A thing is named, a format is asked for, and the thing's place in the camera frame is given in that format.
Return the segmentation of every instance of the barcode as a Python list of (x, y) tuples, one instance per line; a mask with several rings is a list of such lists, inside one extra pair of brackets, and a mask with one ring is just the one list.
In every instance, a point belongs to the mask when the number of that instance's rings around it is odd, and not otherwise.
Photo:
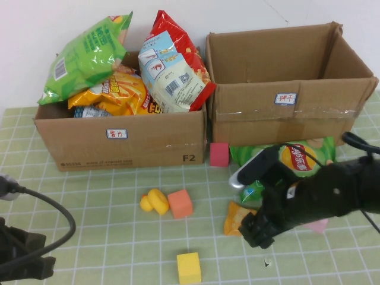
[(56, 65), (54, 69), (54, 79), (59, 80), (63, 76), (67, 75), (67, 71), (65, 68), (65, 58), (62, 58)]
[(171, 83), (169, 83), (168, 86), (166, 86), (166, 91), (171, 95), (173, 96), (173, 92), (179, 88), (179, 84), (177, 83), (176, 80), (173, 80)]
[(189, 80), (189, 78), (190, 78), (190, 75), (187, 72), (185, 74), (179, 76), (179, 79), (184, 84)]

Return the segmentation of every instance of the green chip bag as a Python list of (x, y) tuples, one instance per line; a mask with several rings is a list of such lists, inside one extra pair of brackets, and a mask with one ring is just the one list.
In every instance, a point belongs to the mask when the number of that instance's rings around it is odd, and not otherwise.
[(69, 42), (50, 66), (38, 103), (64, 101), (110, 77), (126, 54), (132, 14), (107, 17)]
[[(304, 149), (319, 160), (323, 165), (326, 165), (329, 160), (335, 161), (335, 144), (333, 137), (318, 138), (306, 141), (292, 141), (289, 143)], [(248, 160), (255, 157), (261, 150), (270, 146), (272, 145), (261, 145), (256, 147), (230, 147), (230, 151), (232, 159), (241, 167)], [(281, 147), (278, 152), (278, 158), (300, 177), (312, 176), (320, 168), (310, 157), (295, 148), (290, 148), (287, 146)], [(243, 192), (241, 192), (240, 199), (242, 202), (260, 200), (262, 190), (264, 190), (264, 187), (258, 180), (256, 180), (253, 184), (246, 187)]]

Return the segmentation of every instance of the foam block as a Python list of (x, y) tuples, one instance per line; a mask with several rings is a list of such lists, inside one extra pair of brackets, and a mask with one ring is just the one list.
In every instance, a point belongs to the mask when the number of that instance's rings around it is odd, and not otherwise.
[(174, 219), (181, 219), (192, 214), (192, 201), (186, 189), (169, 194), (167, 200)]
[(210, 166), (228, 167), (230, 153), (228, 144), (212, 142), (210, 144)]
[(179, 284), (202, 282), (200, 257), (197, 252), (177, 255)]
[(327, 227), (328, 219), (324, 218), (323, 220), (314, 221), (313, 223), (304, 224), (303, 226), (307, 229), (311, 229), (317, 233), (323, 233)]

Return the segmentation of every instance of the black cable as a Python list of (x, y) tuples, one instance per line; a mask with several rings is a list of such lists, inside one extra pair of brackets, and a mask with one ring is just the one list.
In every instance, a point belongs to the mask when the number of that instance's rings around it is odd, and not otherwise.
[(17, 185), (15, 191), (19, 192), (19, 193), (25, 193), (25, 194), (29, 194), (31, 196), (34, 196), (34, 197), (41, 199), (42, 201), (50, 204), (54, 208), (56, 208), (58, 211), (60, 211), (66, 217), (66, 219), (69, 222), (70, 228), (69, 228), (69, 231), (67, 232), (67, 234), (65, 234), (62, 238), (60, 238), (56, 242), (51, 243), (50, 245), (45, 246), (42, 249), (38, 249), (36, 251), (33, 251), (30, 254), (16, 258), (16, 259), (9, 261), (7, 263), (1, 264), (0, 265), (0, 274), (9, 272), (9, 271), (13, 270), (14, 268), (17, 268), (17, 267), (20, 267), (26, 263), (32, 262), (35, 258), (40, 257), (44, 254), (47, 254), (50, 251), (53, 251), (54, 249), (60, 247), (61, 245), (63, 245), (65, 242), (67, 242), (74, 235), (75, 229), (76, 229), (75, 220), (74, 220), (73, 216), (70, 214), (70, 212), (64, 206), (60, 205), (59, 203), (57, 203), (53, 199), (50, 199), (49, 197), (47, 197), (41, 193), (27, 189), (27, 188), (22, 187), (20, 185)]
[(370, 222), (370, 224), (375, 228), (375, 230), (377, 230), (377, 232), (380, 233), (380, 229), (379, 229), (378, 225), (375, 224), (375, 222), (368, 216), (368, 214), (366, 212), (364, 212), (363, 210), (360, 210), (360, 211), (367, 218), (367, 220)]
[[(359, 137), (357, 137), (356, 135), (353, 135), (352, 133), (349, 133), (347, 134), (348, 138), (350, 138), (352, 141), (353, 139), (357, 139)], [(369, 145), (369, 144), (366, 144), (366, 142), (362, 139), (362, 141), (364, 141), (364, 143), (362, 143), (361, 141), (355, 141), (355, 143), (352, 143), (351, 141), (350, 142), (347, 142), (345, 139), (347, 139), (347, 137), (344, 137), (343, 135), (343, 140), (350, 144), (350, 146), (352, 147), (355, 147), (355, 148), (358, 148), (360, 150), (364, 150), (364, 151), (369, 151), (369, 152), (373, 152), (373, 153), (378, 153), (380, 154), (380, 148), (378, 147), (374, 147), (372, 145)], [(313, 161), (315, 161), (316, 164), (318, 164), (320, 167), (324, 166), (318, 159), (316, 159), (314, 156), (312, 156), (311, 154), (309, 154), (306, 150), (304, 150), (303, 148), (301, 147), (298, 147), (296, 145), (293, 145), (293, 144), (289, 144), (287, 142), (283, 143), (283, 144), (280, 144), (281, 146), (285, 145), (287, 147), (292, 147), (292, 148), (295, 148), (296, 150), (299, 150), (300, 152), (302, 152), (303, 154), (307, 155), (308, 157), (310, 157)], [(375, 230), (380, 234), (380, 229), (379, 227), (377, 226), (377, 224), (368, 216), (368, 214), (366, 212), (364, 212), (363, 210), (361, 210), (362, 214), (366, 217), (366, 219), (370, 222), (370, 224), (375, 228)]]

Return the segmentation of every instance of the red chip bag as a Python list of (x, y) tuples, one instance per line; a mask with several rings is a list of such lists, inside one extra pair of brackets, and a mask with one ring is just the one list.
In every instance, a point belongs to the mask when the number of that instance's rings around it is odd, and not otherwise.
[(216, 88), (188, 34), (165, 11), (138, 57), (142, 80), (163, 113), (199, 110)]

